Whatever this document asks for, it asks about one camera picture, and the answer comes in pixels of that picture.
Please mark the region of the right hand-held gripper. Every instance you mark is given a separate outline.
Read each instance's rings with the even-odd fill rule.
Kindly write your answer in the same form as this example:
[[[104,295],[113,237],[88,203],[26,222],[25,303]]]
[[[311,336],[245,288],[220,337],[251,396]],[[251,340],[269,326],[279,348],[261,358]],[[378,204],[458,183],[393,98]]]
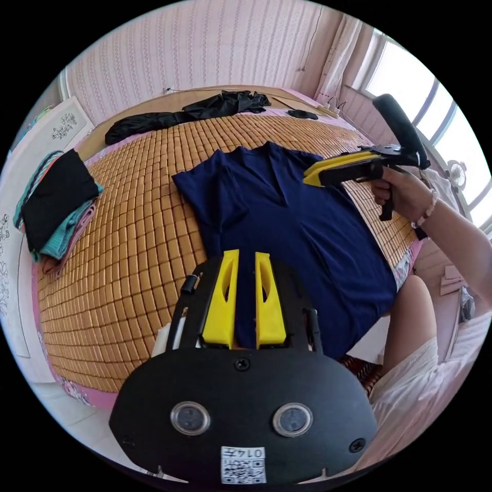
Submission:
[[[346,181],[366,182],[383,178],[383,169],[399,166],[420,168],[420,149],[401,145],[360,147],[316,162],[304,173],[303,182],[315,187],[334,186]]]

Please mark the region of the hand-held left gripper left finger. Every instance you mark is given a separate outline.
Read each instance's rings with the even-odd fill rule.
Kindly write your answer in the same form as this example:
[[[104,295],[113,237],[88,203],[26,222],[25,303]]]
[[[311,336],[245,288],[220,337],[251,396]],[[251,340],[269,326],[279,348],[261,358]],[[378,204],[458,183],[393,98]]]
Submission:
[[[209,304],[202,338],[207,345],[231,349],[234,343],[239,250],[223,253]]]

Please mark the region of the person's right hand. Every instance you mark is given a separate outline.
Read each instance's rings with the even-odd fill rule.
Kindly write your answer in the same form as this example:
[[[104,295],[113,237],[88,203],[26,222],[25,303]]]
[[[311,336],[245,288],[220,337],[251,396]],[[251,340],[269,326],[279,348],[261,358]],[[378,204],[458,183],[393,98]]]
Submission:
[[[385,205],[393,201],[393,209],[420,227],[430,217],[437,204],[437,194],[412,173],[383,168],[382,177],[371,181],[375,202]]]

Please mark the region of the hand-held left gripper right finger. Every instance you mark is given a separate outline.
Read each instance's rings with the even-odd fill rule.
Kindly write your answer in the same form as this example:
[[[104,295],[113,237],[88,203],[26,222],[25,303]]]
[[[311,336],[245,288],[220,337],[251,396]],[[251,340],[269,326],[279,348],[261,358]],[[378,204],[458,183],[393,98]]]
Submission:
[[[286,330],[274,271],[268,253],[255,253],[256,347],[283,345]]]

